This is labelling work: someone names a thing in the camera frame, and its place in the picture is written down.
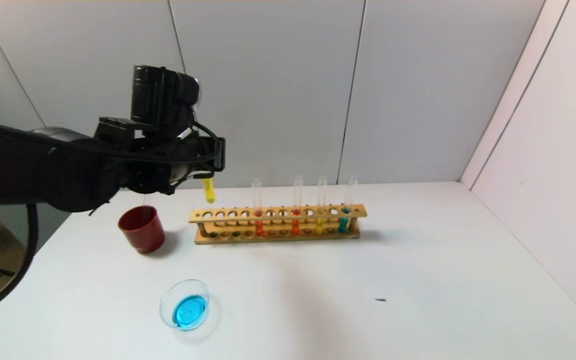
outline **wooden test tube rack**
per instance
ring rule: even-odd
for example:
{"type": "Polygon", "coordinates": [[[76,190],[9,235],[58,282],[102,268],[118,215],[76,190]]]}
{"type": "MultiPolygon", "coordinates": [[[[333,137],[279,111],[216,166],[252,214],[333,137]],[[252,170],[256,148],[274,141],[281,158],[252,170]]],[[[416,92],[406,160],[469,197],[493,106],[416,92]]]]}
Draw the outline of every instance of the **wooden test tube rack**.
{"type": "Polygon", "coordinates": [[[188,223],[197,224],[195,244],[239,244],[261,242],[295,242],[302,240],[358,239],[361,233],[357,219],[366,217],[366,208],[361,204],[342,212],[344,205],[324,206],[318,214],[318,206],[302,206],[301,214],[293,215],[292,207],[263,207],[262,216],[254,216],[254,209],[233,207],[221,209],[192,210],[188,223]],[[345,232],[339,232],[342,218],[348,218],[345,232]],[[316,219],[323,220],[323,233],[316,233],[316,219]],[[299,221],[299,234],[292,233],[293,220],[299,221]],[[255,233],[255,221],[263,221],[263,235],[255,233]]]}

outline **white tabletop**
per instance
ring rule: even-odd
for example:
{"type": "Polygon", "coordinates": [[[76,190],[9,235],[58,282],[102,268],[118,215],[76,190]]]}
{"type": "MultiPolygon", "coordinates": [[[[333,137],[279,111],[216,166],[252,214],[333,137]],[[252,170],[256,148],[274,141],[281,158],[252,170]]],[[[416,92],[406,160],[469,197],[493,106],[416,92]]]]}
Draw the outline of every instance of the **white tabletop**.
{"type": "MultiPolygon", "coordinates": [[[[327,202],[344,191],[329,186],[327,202]]],[[[218,207],[251,203],[249,189],[218,193],[218,207]]],[[[195,245],[200,196],[147,196],[167,232],[151,255],[117,228],[142,195],[73,214],[0,303],[0,359],[576,360],[576,306],[461,184],[359,185],[368,217],[345,241],[195,245]],[[218,319],[199,342],[158,314],[160,294],[192,278],[218,319]]],[[[265,206],[291,199],[263,189],[265,206]]]]}

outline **robotic arm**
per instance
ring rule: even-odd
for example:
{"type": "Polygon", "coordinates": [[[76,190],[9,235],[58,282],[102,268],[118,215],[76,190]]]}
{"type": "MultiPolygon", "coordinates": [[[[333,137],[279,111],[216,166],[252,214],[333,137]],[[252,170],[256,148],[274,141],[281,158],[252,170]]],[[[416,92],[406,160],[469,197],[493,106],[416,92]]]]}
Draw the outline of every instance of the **robotic arm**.
{"type": "Polygon", "coordinates": [[[121,187],[170,195],[189,178],[224,170],[225,139],[195,116],[200,95],[199,82],[185,73],[135,66],[130,119],[101,117],[93,137],[64,128],[26,132],[0,125],[0,205],[26,204],[29,223],[23,265],[0,290],[0,301],[32,262],[37,203],[86,212],[109,203],[121,187]]]}

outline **red cup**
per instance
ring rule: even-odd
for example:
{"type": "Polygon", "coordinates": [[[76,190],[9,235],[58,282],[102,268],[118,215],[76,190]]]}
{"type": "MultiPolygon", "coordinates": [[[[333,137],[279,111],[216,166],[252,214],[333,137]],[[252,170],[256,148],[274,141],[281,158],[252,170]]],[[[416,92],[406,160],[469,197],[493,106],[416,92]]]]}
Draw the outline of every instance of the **red cup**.
{"type": "Polygon", "coordinates": [[[133,207],[121,215],[117,225],[140,254],[148,254],[164,244],[162,222],[152,206],[133,207]]]}

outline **teal liquid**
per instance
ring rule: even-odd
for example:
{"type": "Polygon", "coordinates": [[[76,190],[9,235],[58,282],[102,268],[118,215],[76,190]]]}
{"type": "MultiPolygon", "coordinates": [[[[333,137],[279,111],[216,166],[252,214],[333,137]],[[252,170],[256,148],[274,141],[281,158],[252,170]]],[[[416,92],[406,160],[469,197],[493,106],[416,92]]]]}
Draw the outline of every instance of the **teal liquid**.
{"type": "MultiPolygon", "coordinates": [[[[350,214],[350,209],[344,207],[343,209],[341,209],[341,212],[343,212],[344,214],[350,214]]],[[[348,218],[339,219],[339,228],[337,229],[337,231],[339,233],[345,233],[347,227],[348,227],[348,218]]]]}
{"type": "Polygon", "coordinates": [[[172,322],[184,330],[193,330],[204,322],[206,300],[199,295],[190,295],[179,301],[172,312],[172,322]]]}

